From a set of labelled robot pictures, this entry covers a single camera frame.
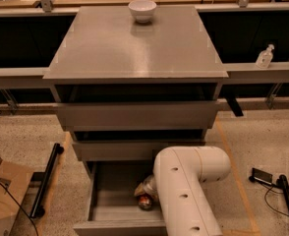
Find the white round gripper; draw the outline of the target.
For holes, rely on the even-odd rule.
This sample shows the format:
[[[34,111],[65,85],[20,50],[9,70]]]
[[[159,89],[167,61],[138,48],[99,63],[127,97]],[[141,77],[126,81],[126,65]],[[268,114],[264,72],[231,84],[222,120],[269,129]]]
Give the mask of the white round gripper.
[[[158,193],[155,178],[153,175],[147,176],[142,183],[138,185],[134,191],[134,196],[150,195],[154,201],[158,200]]]

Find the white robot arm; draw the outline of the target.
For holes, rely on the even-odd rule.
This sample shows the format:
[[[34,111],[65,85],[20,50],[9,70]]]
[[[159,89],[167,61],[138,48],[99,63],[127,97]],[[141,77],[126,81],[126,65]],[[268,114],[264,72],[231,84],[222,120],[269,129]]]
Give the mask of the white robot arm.
[[[201,184],[223,180],[230,169],[219,147],[167,147],[134,196],[160,203],[168,236],[222,236]]]

